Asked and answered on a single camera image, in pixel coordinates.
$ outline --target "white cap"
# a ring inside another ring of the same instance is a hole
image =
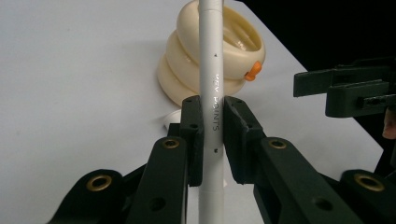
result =
[[[165,125],[166,130],[169,130],[169,124],[171,124],[171,123],[180,123],[180,117],[181,117],[181,109],[176,110],[176,111],[168,114],[163,119],[163,124]]]

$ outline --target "white tabletop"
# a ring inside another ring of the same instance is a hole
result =
[[[156,68],[177,14],[189,1],[2,1],[0,7],[0,222],[46,223],[85,174],[123,175],[147,162],[178,109]],[[324,115],[325,95],[293,98],[304,68],[240,2],[225,4],[261,33],[266,60],[238,97],[269,136],[290,140],[315,168],[338,179],[373,171],[381,147],[354,119]],[[226,162],[225,223],[262,223],[252,186]],[[188,223],[197,223],[190,189]]]

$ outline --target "black background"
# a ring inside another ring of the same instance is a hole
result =
[[[241,2],[307,71],[396,55],[396,11],[392,1]],[[382,137],[384,113],[354,119],[384,148],[375,173],[388,175],[392,171],[389,162],[394,141]]]

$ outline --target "white table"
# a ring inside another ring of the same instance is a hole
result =
[[[156,68],[178,1],[2,1],[0,6],[0,222],[48,222],[64,195],[97,169],[123,175],[147,162],[178,109]],[[266,60],[235,97],[269,136],[290,140],[315,168],[339,178],[373,171],[381,147],[354,119],[324,115],[325,95],[293,98],[304,68],[242,3],[225,4],[262,34]],[[225,166],[225,223],[262,223],[252,186]],[[190,189],[188,223],[197,223]]]

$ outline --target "white marker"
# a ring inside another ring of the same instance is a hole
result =
[[[222,10],[222,0],[199,0],[200,93],[205,125],[200,224],[224,222]]]

